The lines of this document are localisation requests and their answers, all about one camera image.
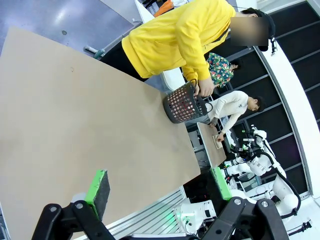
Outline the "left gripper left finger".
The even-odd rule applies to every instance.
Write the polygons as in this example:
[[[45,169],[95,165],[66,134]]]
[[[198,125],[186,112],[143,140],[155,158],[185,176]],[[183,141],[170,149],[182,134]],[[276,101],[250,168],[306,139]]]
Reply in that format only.
[[[39,217],[33,240],[70,240],[74,233],[83,232],[89,240],[113,240],[103,224],[103,215],[110,194],[107,170],[98,170],[84,199],[66,207],[47,204]]]

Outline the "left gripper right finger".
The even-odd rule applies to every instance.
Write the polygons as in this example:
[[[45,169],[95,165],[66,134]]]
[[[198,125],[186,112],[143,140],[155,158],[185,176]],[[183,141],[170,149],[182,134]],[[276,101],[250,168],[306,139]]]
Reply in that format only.
[[[202,240],[288,240],[282,218],[270,199],[250,202],[231,193],[218,167],[206,172],[216,219]]]

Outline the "person's left hand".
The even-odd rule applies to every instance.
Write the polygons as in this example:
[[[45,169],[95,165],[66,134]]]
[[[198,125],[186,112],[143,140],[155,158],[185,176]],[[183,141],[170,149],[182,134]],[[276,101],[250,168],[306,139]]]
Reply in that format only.
[[[208,97],[210,96],[215,88],[215,85],[211,79],[211,77],[204,80],[192,80],[194,84],[194,96]]]

